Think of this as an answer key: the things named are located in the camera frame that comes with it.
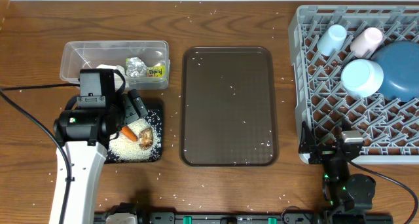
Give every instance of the orange carrot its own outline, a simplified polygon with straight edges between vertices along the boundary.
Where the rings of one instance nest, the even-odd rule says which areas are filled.
[[[128,139],[134,142],[138,141],[138,137],[131,131],[128,126],[124,126],[120,132],[124,134],[124,136],[126,136]]]

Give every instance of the empty tray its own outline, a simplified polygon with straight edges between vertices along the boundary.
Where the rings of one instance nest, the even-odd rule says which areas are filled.
[[[181,159],[268,166],[278,158],[272,57],[261,47],[195,47],[183,57]]]

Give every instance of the pink cup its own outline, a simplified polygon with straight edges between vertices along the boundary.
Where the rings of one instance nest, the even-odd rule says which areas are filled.
[[[355,57],[362,58],[368,51],[374,52],[383,39],[378,28],[367,28],[351,43],[351,51]]]

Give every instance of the dish rack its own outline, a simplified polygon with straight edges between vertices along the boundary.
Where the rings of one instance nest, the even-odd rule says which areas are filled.
[[[333,143],[343,120],[359,130],[364,147],[354,162],[360,164],[419,164],[419,99],[407,103],[387,100],[380,93],[350,97],[341,81],[343,67],[355,60],[350,43],[364,29],[384,33],[379,48],[395,41],[419,42],[419,6],[300,6],[288,29],[289,48],[297,89],[295,120],[298,141],[306,121],[316,143]],[[340,51],[324,57],[316,43],[333,24],[348,36]],[[368,52],[364,58],[369,59]],[[300,155],[308,163],[308,154]]]

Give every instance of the yellow label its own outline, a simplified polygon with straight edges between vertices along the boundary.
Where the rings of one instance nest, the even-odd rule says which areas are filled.
[[[147,67],[147,76],[148,77],[163,77],[164,70],[165,70],[164,65],[155,66],[155,67]]]

